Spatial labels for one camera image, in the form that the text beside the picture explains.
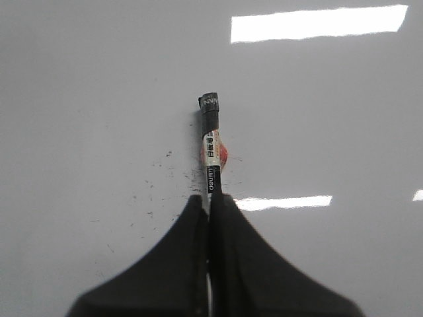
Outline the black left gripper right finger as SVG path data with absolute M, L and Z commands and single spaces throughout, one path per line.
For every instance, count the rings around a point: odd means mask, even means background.
M 213 316 L 363 316 L 279 255 L 230 195 L 212 195 L 209 230 Z

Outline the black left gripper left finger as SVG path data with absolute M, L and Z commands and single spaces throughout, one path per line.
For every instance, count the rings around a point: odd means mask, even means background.
M 68 316 L 207 316 L 207 246 L 208 216 L 192 195 L 154 248 L 81 295 Z

